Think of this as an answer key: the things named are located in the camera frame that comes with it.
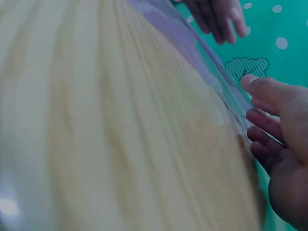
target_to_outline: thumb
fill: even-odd
[[[269,104],[278,113],[290,101],[308,93],[307,88],[281,83],[270,77],[246,75],[242,78],[241,85],[254,98]]]
[[[252,75],[244,76],[241,85],[278,112],[287,145],[298,160],[308,163],[308,89]]]

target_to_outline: polka dot fabric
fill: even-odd
[[[200,33],[224,64],[234,58],[269,61],[267,74],[280,81],[308,87],[308,1],[240,0],[245,15],[246,37],[235,45],[218,46],[205,35],[183,3],[176,6]]]

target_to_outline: cloud-shaped pattern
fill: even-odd
[[[247,74],[252,74],[257,77],[265,77],[267,76],[266,70],[268,67],[269,62],[265,58],[234,58],[232,61],[226,63],[227,70],[238,80]]]

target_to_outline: finger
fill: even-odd
[[[223,3],[226,6],[227,15],[233,21],[235,30],[240,37],[246,36],[246,22],[242,7],[238,0],[226,0]]]
[[[246,75],[241,80],[242,87],[256,99],[272,106],[277,112],[281,108],[298,97],[307,89],[299,86],[291,86],[276,81],[273,78],[257,78]]]
[[[222,45],[225,39],[223,38],[221,29],[219,28],[217,16],[215,15],[211,1],[203,1],[202,3],[197,2],[196,4],[199,4],[202,15],[206,19],[216,43]]]
[[[212,5],[224,39],[228,43],[234,44],[236,42],[236,37],[230,24],[230,20],[225,15],[223,5],[219,1],[214,1]]]
[[[299,161],[308,163],[308,89],[251,75],[244,76],[241,84],[253,97],[278,112],[289,148]]]
[[[273,108],[271,105],[269,105],[266,102],[262,102],[256,98],[252,98],[251,104],[256,108],[261,109],[262,111],[270,113],[271,115],[274,115],[274,116],[278,116],[278,112],[275,110],[275,108]]]
[[[282,144],[278,143],[260,128],[255,126],[248,129],[247,136],[252,142],[257,141],[261,143],[270,153],[274,155],[280,155],[279,153],[285,148]]]
[[[269,175],[277,164],[281,162],[278,156],[271,155],[268,149],[260,142],[253,142],[250,146],[250,151]]]
[[[199,27],[201,28],[201,30],[206,34],[211,33],[211,30],[206,22],[206,18],[204,18],[201,12],[200,4],[196,4],[196,2],[194,1],[185,1],[185,4],[193,14],[193,17],[196,20]]]
[[[275,137],[281,143],[284,143],[280,123],[273,118],[257,111],[256,109],[250,109],[246,113],[246,118],[257,127],[261,128],[268,134]]]

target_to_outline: white polka dot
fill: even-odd
[[[249,35],[251,33],[251,27],[248,26],[246,27],[246,36]]]
[[[193,16],[190,15],[190,16],[186,19],[186,21],[187,21],[188,23],[191,23],[191,22],[193,21]]]
[[[285,50],[288,47],[288,41],[283,37],[279,37],[276,39],[276,46],[281,50]]]
[[[245,3],[244,4],[244,9],[245,10],[247,10],[247,9],[249,9],[249,8],[251,8],[252,7],[252,3],[251,2],[248,2],[248,3]]]
[[[273,10],[274,13],[280,13],[282,11],[282,6],[281,5],[274,5],[272,10]]]

